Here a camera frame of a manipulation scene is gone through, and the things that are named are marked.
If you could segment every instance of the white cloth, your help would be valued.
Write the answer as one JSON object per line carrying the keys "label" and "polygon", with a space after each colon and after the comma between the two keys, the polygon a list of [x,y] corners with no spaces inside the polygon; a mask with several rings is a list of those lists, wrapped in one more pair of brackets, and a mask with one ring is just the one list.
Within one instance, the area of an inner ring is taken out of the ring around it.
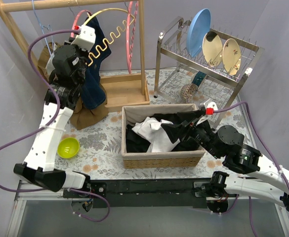
{"label": "white cloth", "polygon": [[170,141],[167,133],[161,126],[162,123],[173,124],[172,122],[163,119],[161,122],[151,124],[151,130],[153,131],[154,138],[148,152],[170,152],[180,142],[179,139],[174,144]]}
{"label": "white cloth", "polygon": [[143,137],[144,139],[146,139],[147,141],[149,141],[150,143],[152,143],[153,142],[153,138],[154,138],[154,134],[153,134],[153,131],[151,130],[150,124],[151,123],[155,123],[155,122],[158,122],[155,118],[147,117],[144,120],[144,122],[141,125],[141,127],[138,129],[138,131],[137,132],[134,131],[134,130],[133,131],[135,133],[137,133],[138,135],[140,135],[141,137]]}
{"label": "white cloth", "polygon": [[147,122],[149,119],[150,119],[150,117],[146,117],[146,119],[145,119],[143,122],[141,122],[141,123],[136,123],[135,126],[132,128],[132,131],[134,131],[136,134],[139,135],[138,131],[139,131],[140,127],[141,127],[145,122]]}
{"label": "white cloth", "polygon": [[149,141],[151,144],[147,150],[150,152],[170,152],[180,142],[179,139],[173,144],[168,138],[167,133],[162,128],[162,123],[173,124],[167,120],[158,122],[155,118],[147,117],[143,122],[137,123],[132,130]]}

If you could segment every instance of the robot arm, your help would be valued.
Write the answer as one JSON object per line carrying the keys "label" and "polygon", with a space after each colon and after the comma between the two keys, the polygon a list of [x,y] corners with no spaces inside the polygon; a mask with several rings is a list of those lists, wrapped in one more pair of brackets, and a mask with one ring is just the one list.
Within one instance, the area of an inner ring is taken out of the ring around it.
{"label": "robot arm", "polygon": [[[49,83],[60,98],[59,114],[54,123],[37,133],[23,163],[15,164],[14,167],[14,173],[21,178],[54,192],[61,188],[82,189],[86,186],[85,181],[89,180],[89,176],[82,173],[54,169],[54,162],[64,127],[73,114],[85,83],[88,52],[95,39],[95,30],[82,26],[81,33],[76,38],[55,50],[52,59],[55,69],[50,75]],[[56,98],[50,90],[44,100],[40,127],[45,127],[57,108]]]}
{"label": "robot arm", "polygon": [[[172,142],[178,138],[181,141],[193,139],[214,158],[224,158],[222,164],[225,167],[262,182],[232,177],[224,172],[214,172],[211,181],[203,184],[200,191],[212,197],[240,194],[261,198],[286,206],[289,211],[288,188],[272,161],[259,150],[244,144],[244,135],[233,126],[225,125],[214,132],[205,119],[207,109],[206,105],[202,107],[201,116],[191,122],[183,122],[179,125],[162,124],[162,127]],[[289,171],[283,168],[282,172],[289,181]]]}

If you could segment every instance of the wooden rack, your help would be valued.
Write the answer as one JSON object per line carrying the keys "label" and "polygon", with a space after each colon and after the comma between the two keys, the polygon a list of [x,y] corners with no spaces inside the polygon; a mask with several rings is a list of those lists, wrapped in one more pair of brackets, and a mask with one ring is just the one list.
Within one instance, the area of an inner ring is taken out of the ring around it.
{"label": "wooden rack", "polygon": [[[116,3],[125,2],[130,0],[41,0],[34,1],[36,10],[51,9],[69,6],[84,6],[94,4]],[[121,111],[122,106],[125,105],[149,105],[148,87],[145,77],[145,65],[144,65],[144,10],[143,0],[139,1],[138,15],[140,25],[140,58],[141,58],[141,73],[128,74],[128,75],[116,75],[102,77],[100,82],[104,86],[107,92],[108,103],[106,107],[110,112]],[[12,18],[10,12],[17,11],[32,11],[33,6],[31,1],[26,2],[14,2],[4,3],[0,0],[0,17],[6,24],[7,28],[15,38],[21,50],[27,55],[28,43],[21,33],[18,25]],[[38,60],[32,52],[32,60],[38,67]]]}

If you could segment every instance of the woven basket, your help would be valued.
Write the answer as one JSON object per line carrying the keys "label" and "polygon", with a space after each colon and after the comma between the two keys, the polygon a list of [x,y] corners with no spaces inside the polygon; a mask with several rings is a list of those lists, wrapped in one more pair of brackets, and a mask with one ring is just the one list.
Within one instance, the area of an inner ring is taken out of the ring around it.
{"label": "woven basket", "polygon": [[189,152],[155,152],[155,153],[127,153],[125,144],[125,128],[127,124],[134,125],[142,122],[153,114],[177,113],[197,110],[195,104],[180,105],[139,105],[124,106],[122,109],[122,149],[126,169],[155,168],[155,167],[191,167],[196,166],[205,150],[199,147]]}
{"label": "woven basket", "polygon": [[174,159],[125,159],[126,169],[163,168],[163,167],[194,167],[201,157],[174,158]]}

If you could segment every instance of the metal dish rack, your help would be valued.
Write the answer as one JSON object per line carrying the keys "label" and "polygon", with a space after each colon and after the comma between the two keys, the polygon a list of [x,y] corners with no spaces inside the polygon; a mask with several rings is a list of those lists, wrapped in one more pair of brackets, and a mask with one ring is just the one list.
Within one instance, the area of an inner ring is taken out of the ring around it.
{"label": "metal dish rack", "polygon": [[[194,73],[201,71],[207,74],[207,76],[199,86],[194,101],[200,103],[211,98],[217,103],[218,108],[222,109],[229,107],[250,76],[264,49],[258,47],[256,42],[254,44],[250,43],[250,39],[239,39],[238,36],[232,36],[232,33],[226,34],[225,32],[221,32],[220,28],[219,30],[215,30],[214,27],[210,29],[217,33],[222,41],[232,38],[235,39],[240,46],[241,66],[237,74],[231,76],[225,71],[223,63],[217,65],[215,68],[211,67],[206,62],[202,52],[196,57],[191,57],[189,55],[186,49],[186,38],[190,23],[191,20],[184,22],[184,19],[178,16],[159,35],[154,97],[157,98],[158,95],[161,95],[174,103],[182,103],[183,101],[179,96],[181,87],[190,83]],[[163,43],[164,36],[177,24],[177,30]],[[165,81],[159,81],[161,54],[177,61],[176,69],[170,73]],[[212,117],[212,127],[217,128],[224,116],[225,113],[220,113],[219,115]]]}

